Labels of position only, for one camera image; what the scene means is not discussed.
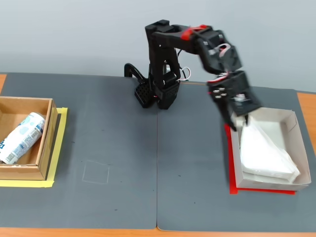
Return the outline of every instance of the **crumpled white plastic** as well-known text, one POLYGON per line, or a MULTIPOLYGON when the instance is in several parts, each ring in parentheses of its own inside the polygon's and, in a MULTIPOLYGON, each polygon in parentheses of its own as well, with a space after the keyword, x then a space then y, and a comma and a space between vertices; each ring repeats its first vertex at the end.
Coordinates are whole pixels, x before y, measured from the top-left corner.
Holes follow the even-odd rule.
POLYGON ((287 179, 290 183, 300 175, 290 155, 277 147, 251 116, 248 126, 242 129, 240 159, 243 172, 287 179))

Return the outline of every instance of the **white box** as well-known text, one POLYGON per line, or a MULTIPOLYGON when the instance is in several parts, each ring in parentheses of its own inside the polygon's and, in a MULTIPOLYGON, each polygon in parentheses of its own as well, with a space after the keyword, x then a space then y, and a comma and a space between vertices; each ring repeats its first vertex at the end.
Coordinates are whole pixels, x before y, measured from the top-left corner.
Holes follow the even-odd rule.
POLYGON ((250 113, 262 130, 279 147, 288 152, 301 172, 293 183, 285 179, 255 175, 242 171, 239 144, 244 118, 232 117, 237 132, 232 132, 232 146, 235 165, 236 186, 250 189, 301 190, 311 183, 310 169, 304 142, 295 112, 260 108, 250 113))

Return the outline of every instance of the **white wall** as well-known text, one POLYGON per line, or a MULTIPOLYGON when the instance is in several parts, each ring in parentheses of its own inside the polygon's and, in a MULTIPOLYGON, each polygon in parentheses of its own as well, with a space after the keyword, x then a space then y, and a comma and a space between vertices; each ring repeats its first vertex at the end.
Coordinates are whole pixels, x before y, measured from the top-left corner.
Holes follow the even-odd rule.
MULTIPOLYGON (((315 0, 0 0, 0 72, 144 75, 144 27, 212 25, 237 46, 250 82, 315 91, 315 0)), ((213 78, 181 53, 192 80, 213 78)))

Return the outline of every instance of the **red mat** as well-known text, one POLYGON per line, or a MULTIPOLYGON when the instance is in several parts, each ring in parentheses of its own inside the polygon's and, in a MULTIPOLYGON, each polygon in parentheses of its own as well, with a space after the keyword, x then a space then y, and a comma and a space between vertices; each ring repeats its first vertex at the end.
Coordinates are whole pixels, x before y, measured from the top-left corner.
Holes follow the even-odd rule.
POLYGON ((234 167, 234 156, 233 156, 233 145, 232 145, 232 134, 231 129, 228 125, 225 124, 225 131, 227 135, 228 142, 228 166, 229 166, 229 189, 230 194, 238 194, 238 191, 253 191, 253 192, 267 192, 267 193, 276 193, 276 194, 288 194, 295 195, 295 191, 287 190, 270 190, 270 189, 245 189, 236 187, 235 179, 235 167, 234 167))

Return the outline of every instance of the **yellow tape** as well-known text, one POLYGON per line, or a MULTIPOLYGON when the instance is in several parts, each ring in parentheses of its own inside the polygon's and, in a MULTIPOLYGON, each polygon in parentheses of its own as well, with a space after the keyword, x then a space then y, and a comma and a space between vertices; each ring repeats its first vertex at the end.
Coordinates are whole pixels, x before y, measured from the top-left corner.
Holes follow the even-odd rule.
POLYGON ((61 114, 55 146, 46 180, 0 180, 0 187, 50 188, 53 186, 61 144, 63 142, 68 108, 57 108, 61 114))

